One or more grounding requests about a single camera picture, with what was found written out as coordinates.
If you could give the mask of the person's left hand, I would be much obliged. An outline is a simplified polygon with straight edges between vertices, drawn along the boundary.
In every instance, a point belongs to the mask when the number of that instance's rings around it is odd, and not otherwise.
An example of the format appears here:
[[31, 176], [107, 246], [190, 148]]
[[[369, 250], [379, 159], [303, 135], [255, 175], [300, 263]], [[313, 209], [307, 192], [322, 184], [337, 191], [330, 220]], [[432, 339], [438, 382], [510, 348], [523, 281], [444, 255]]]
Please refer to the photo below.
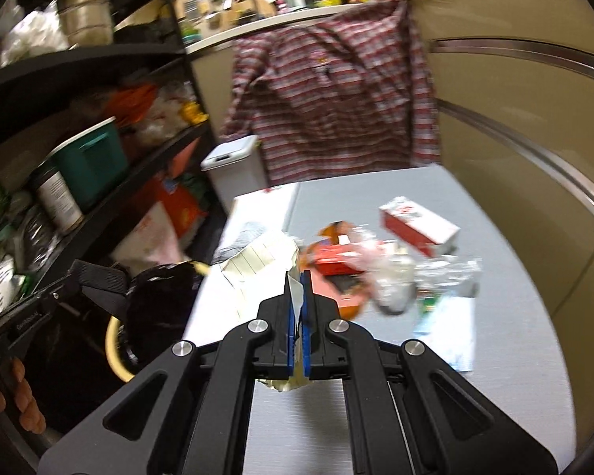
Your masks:
[[[12, 357], [7, 361], [4, 379], [20, 412], [20, 426], [27, 432], [42, 434], [46, 429], [46, 418], [39, 410], [30, 384], [25, 378], [24, 365], [19, 358]], [[0, 413], [4, 412], [5, 408], [6, 399], [0, 392]]]

